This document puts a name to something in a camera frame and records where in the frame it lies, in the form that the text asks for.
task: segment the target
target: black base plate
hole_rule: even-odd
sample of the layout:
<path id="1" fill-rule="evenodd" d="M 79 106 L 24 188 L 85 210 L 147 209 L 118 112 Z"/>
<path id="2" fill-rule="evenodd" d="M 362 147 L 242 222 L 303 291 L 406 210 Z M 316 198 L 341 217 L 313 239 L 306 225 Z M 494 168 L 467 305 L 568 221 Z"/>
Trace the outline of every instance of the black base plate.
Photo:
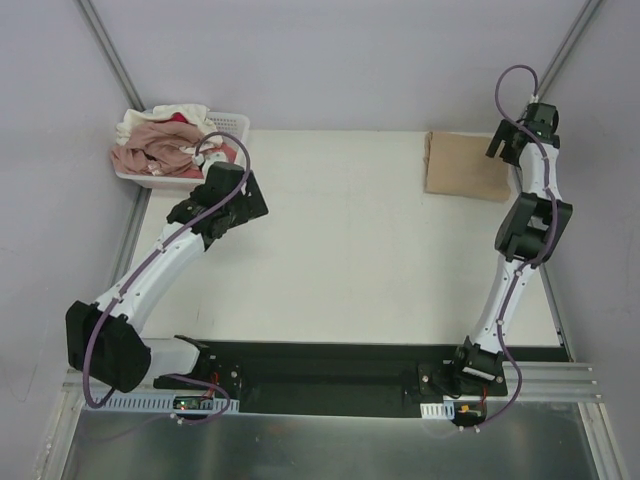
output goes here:
<path id="1" fill-rule="evenodd" d="M 500 378 L 502 382 L 484 382 L 468 375 L 456 376 L 452 364 L 421 363 L 418 365 L 418 378 L 420 379 L 420 394 L 428 397 L 443 395 L 457 396 L 482 396 L 483 387 L 488 387 L 487 396 L 505 397 L 508 395 L 507 384 L 504 382 L 504 372 Z"/>
<path id="2" fill-rule="evenodd" d="M 239 367 L 240 411 L 284 415 L 420 418 L 420 404 L 442 401 L 442 394 L 420 391 L 418 367 L 426 375 L 454 358 L 456 345 L 357 345 L 276 342 L 206 344 L 216 361 Z M 566 351 L 511 349 L 523 362 L 566 362 Z M 202 391 L 200 387 L 188 386 Z M 506 395 L 506 387 L 489 388 Z"/>

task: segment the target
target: clothing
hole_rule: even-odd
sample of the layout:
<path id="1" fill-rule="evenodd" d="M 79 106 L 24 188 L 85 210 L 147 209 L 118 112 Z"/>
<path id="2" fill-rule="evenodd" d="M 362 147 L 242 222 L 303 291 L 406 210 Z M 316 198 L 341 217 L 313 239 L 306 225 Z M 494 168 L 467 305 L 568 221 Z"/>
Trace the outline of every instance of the clothing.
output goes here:
<path id="1" fill-rule="evenodd" d="M 184 148 L 203 137 L 194 125 L 179 121 L 144 122 L 134 127 L 126 145 L 111 149 L 114 168 L 123 173 L 178 176 L 197 167 Z"/>
<path id="2" fill-rule="evenodd" d="M 124 114 L 122 122 L 116 125 L 116 143 L 120 146 L 126 145 L 129 138 L 131 138 L 133 130 L 140 125 L 169 120 L 186 121 L 194 125 L 202 133 L 202 136 L 208 135 L 217 131 L 213 120 L 207 117 L 208 113 L 209 109 L 207 107 L 197 104 L 158 105 L 151 112 L 138 112 L 137 110 L 129 109 Z M 204 147 L 205 149 L 215 148 L 221 144 L 221 137 L 212 137 L 207 140 Z M 193 146 L 184 147 L 183 152 L 193 155 Z"/>

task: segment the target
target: pink cloth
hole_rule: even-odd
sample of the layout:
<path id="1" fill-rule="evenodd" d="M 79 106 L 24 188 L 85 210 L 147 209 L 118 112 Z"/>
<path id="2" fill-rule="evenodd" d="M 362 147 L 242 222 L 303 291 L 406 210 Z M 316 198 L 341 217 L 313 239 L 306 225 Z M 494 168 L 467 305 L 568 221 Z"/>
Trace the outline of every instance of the pink cloth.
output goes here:
<path id="1" fill-rule="evenodd" d="M 180 147 L 194 147 L 203 137 L 197 127 L 180 121 L 147 122 L 131 131 L 124 146 L 111 149 L 114 168 L 122 173 L 182 176 L 200 174 L 191 155 Z"/>
<path id="2" fill-rule="evenodd" d="M 226 143 L 223 143 L 218 148 L 211 148 L 209 150 L 205 150 L 204 154 L 206 156 L 216 152 L 224 152 L 224 154 L 227 156 L 227 160 L 229 161 L 229 163 L 236 162 L 236 156 L 238 155 L 238 152 L 236 152 L 233 148 L 231 148 Z M 202 172 L 198 169 L 187 170 L 186 172 L 179 173 L 178 175 L 175 175 L 175 176 L 180 178 L 204 178 L 202 175 Z"/>

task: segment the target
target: brown paper bag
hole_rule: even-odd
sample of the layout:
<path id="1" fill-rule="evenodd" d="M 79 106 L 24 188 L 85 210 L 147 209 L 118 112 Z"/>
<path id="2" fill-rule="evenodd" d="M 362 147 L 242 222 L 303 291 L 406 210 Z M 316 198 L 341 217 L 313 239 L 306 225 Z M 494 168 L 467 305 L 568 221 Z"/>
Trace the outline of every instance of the brown paper bag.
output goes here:
<path id="1" fill-rule="evenodd" d="M 425 141 L 425 191 L 506 202 L 509 166 L 485 156 L 490 138 L 429 132 Z"/>

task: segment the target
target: black bracket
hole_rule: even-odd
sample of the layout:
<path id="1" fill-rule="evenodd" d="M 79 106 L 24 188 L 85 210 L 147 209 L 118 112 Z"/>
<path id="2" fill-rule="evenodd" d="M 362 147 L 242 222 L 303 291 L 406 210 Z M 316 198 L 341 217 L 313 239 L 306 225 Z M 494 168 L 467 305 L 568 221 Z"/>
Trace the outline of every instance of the black bracket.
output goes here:
<path id="1" fill-rule="evenodd" d="M 506 396 L 502 353 L 489 353 L 474 345 L 467 337 L 449 363 L 418 365 L 420 393 L 424 396 L 457 398 L 465 395 Z"/>
<path id="2" fill-rule="evenodd" d="M 546 103 L 530 103 L 518 122 L 538 137 L 542 143 L 560 148 L 560 137 L 555 134 L 559 122 L 558 110 L 555 106 Z M 487 148 L 486 155 L 495 157 L 500 144 L 504 142 L 500 157 L 504 162 L 519 167 L 522 149 L 531 141 L 529 136 L 507 120 L 502 120 Z"/>
<path id="3" fill-rule="evenodd" d="M 189 198 L 173 207 L 167 222 L 185 225 L 207 209 L 220 202 L 240 183 L 244 168 L 228 162 L 215 162 L 207 173 L 203 185 L 198 185 Z M 245 192 L 239 192 L 228 203 L 207 218 L 199 221 L 191 231 L 202 235 L 205 250 L 229 229 L 269 213 L 253 172 L 249 174 Z"/>
<path id="4" fill-rule="evenodd" d="M 573 206 L 562 201 L 558 206 L 557 227 L 553 243 L 542 259 L 546 262 L 562 236 L 571 215 Z M 521 193 L 509 210 L 496 235 L 495 248 L 508 261 L 532 260 L 545 247 L 549 225 L 551 224 L 551 201 L 539 198 L 534 193 Z M 539 219 L 538 226 L 532 224 L 533 219 Z"/>
<path id="5" fill-rule="evenodd" d="M 196 365 L 187 378 L 200 380 L 202 382 L 214 383 L 222 387 L 231 398 L 240 398 L 240 389 L 242 388 L 242 369 L 240 363 L 229 359 L 221 358 L 214 354 L 205 343 L 198 342 L 182 335 L 176 335 L 176 338 L 184 340 L 195 345 L 200 351 Z M 153 381 L 153 387 L 165 390 L 200 390 L 203 388 L 192 383 L 181 382 L 170 377 L 158 377 Z"/>
<path id="6" fill-rule="evenodd" d="M 69 365 L 82 371 L 89 337 L 102 312 L 96 304 L 75 302 L 67 311 Z M 121 392 L 138 386 L 149 370 L 151 351 L 142 342 L 127 317 L 109 315 L 98 334 L 89 374 Z"/>

